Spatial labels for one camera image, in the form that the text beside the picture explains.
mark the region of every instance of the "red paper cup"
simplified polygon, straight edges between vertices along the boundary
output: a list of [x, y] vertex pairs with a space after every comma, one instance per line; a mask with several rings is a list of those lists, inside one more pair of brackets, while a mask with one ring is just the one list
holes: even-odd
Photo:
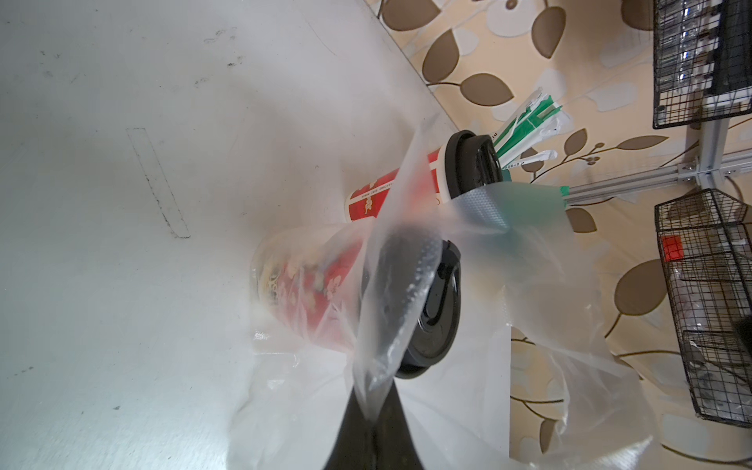
[[[440, 149], [429, 153], [428, 161], [437, 205], [474, 188], [502, 180], [502, 171], [488, 135], [457, 132]], [[353, 191], [346, 203], [348, 220], [376, 217], [398, 171], [391, 171]]]
[[364, 223], [304, 227], [262, 241], [252, 261], [261, 304], [298, 336], [330, 349], [351, 349], [358, 293], [351, 284], [353, 275], [360, 276], [352, 270], [370, 233]]

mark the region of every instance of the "scratch mark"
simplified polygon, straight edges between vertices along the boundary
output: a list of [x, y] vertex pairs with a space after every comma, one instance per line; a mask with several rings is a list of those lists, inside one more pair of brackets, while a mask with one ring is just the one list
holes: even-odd
[[309, 28], [311, 28], [311, 31], [314, 32], [314, 34], [316, 35], [316, 38], [318, 38], [319, 42], [326, 48], [326, 50], [328, 50], [330, 53], [334, 54], [334, 51], [331, 50], [331, 49], [329, 49], [329, 46], [327, 46], [326, 43], [324, 41], [322, 41], [321, 38], [319, 38], [318, 33], [316, 32], [316, 30], [314, 29], [314, 27], [311, 26], [311, 22], [308, 21], [308, 18], [306, 18], [305, 16], [303, 16], [303, 20], [305, 20], [305, 23], [308, 25]]
[[156, 156], [154, 146], [151, 144], [146, 129], [133, 128], [126, 129], [128, 139], [131, 141], [133, 151], [138, 157], [138, 163], [144, 172], [146, 181], [151, 188], [151, 194], [156, 199], [156, 204], [162, 212], [162, 217], [167, 223], [170, 232], [175, 238], [190, 238], [188, 225], [183, 219], [183, 214], [177, 206], [175, 196], [167, 182], [167, 177], [162, 169], [162, 163]]

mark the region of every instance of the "brown leaf pattern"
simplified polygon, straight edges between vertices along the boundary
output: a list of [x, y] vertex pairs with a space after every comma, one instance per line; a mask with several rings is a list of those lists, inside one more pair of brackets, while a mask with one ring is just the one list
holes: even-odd
[[550, 59], [561, 41], [566, 25], [566, 12], [561, 7], [549, 7], [543, 10], [532, 24], [532, 44], [535, 49]]
[[618, 144], [616, 148], [621, 150], [642, 150], [658, 145], [667, 138], [663, 135], [641, 135], [626, 139], [621, 144]]
[[623, 0], [621, 19], [634, 29], [653, 31], [653, 0]]
[[666, 280], [660, 259], [643, 262], [619, 279], [614, 304], [624, 315], [645, 315], [655, 310], [666, 297]]
[[752, 223], [752, 206], [747, 204], [746, 209], [747, 211], [744, 213], [744, 217], [742, 217], [741, 223], [749, 224]]
[[487, 73], [467, 77], [459, 85], [459, 91], [468, 101], [480, 106], [503, 105], [514, 98], [506, 83]]
[[598, 230], [593, 216], [583, 208], [567, 209], [566, 216], [575, 233], [591, 233]]
[[459, 48], [452, 30], [438, 37], [428, 49], [423, 60], [423, 78], [428, 83], [440, 82], [449, 77], [459, 62]]
[[546, 453], [551, 445], [551, 438], [553, 437], [553, 431], [556, 429], [556, 421], [546, 418], [541, 423], [541, 431], [538, 435], [538, 440], [541, 442], [541, 452]]
[[[529, 149], [527, 149], [524, 152], [522, 152], [522, 155], [520, 155], [520, 158], [524, 159], [524, 158], [527, 158], [529, 156], [533, 156], [533, 155], [535, 155], [537, 153], [538, 152], [534, 148], [530, 147]], [[536, 171], [538, 171], [541, 168], [543, 168], [543, 164], [544, 164], [543, 162], [528, 163], [527, 165], [522, 165], [522, 169], [525, 170], [525, 171], [527, 171], [528, 173], [535, 173]]]
[[439, 13], [431, 0], [386, 0], [381, 17], [395, 31], [411, 31], [431, 23]]
[[564, 154], [567, 156], [574, 155], [582, 150], [587, 143], [587, 130], [580, 129], [577, 132], [570, 135], [566, 142], [564, 142]]

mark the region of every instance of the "floral wallpaper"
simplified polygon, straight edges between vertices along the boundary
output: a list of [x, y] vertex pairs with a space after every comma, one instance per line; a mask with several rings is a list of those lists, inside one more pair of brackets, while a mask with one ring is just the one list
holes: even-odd
[[[692, 159], [699, 128], [652, 129], [653, 0], [365, 0], [460, 129], [493, 133], [539, 86], [575, 123], [526, 153], [559, 158], [512, 179], [577, 186]], [[731, 120], [725, 152], [752, 147], [752, 118]], [[752, 468], [752, 430], [695, 417], [658, 260], [655, 204], [690, 185], [580, 207], [567, 215], [595, 260], [602, 333], [637, 371], [663, 432], [663, 468]], [[752, 199], [752, 174], [724, 190]], [[524, 332], [512, 340], [511, 456], [529, 462], [562, 417], [561, 384]]]

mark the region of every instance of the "plastic wrap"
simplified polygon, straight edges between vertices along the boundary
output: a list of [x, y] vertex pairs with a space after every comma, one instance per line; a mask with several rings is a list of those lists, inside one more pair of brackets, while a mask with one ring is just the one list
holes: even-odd
[[690, 385], [703, 414], [734, 421], [752, 414], [752, 391], [734, 371], [712, 361], [696, 361], [690, 367]]
[[705, 309], [705, 298], [713, 299], [712, 287], [688, 283], [681, 278], [681, 270], [672, 268], [671, 285], [676, 292], [674, 315], [679, 331], [705, 331], [711, 326]]
[[[301, 322], [284, 328], [267, 323], [254, 332], [259, 366], [248, 403], [233, 424], [228, 466], [322, 468], [353, 382], [364, 414], [378, 413], [425, 301], [443, 238], [462, 254], [455, 343], [423, 376], [398, 381], [423, 466], [659, 468], [652, 411], [636, 373], [618, 365], [603, 340], [598, 282], [575, 243], [558, 189], [495, 183], [436, 208], [425, 150], [418, 136], [372, 229], [332, 227], [330, 239], [340, 235], [339, 242], [324, 243], [343, 247], [344, 239], [368, 234], [346, 282], [332, 296], [336, 309], [327, 307], [337, 311], [331, 317], [345, 319], [332, 323], [335, 330], [356, 328], [356, 336], [323, 335], [320, 329], [312, 335], [308, 320], [305, 328]], [[402, 256], [393, 255], [400, 250]], [[256, 258], [268, 256], [263, 253]], [[384, 253], [391, 255], [386, 259]], [[360, 262], [362, 277], [356, 275]], [[254, 279], [262, 278], [257, 272]], [[362, 304], [353, 307], [359, 293]], [[496, 358], [509, 354], [509, 325], [548, 354], [566, 391], [566, 415], [549, 450], [529, 465], [499, 450], [508, 443], [508, 409], [499, 398], [508, 394], [508, 370]], [[283, 329], [306, 339], [291, 339]], [[311, 345], [346, 350], [346, 341], [321, 340], [348, 337], [356, 338], [349, 355]]]
[[252, 261], [261, 306], [300, 338], [352, 351], [365, 242], [373, 219], [292, 229], [267, 237]]

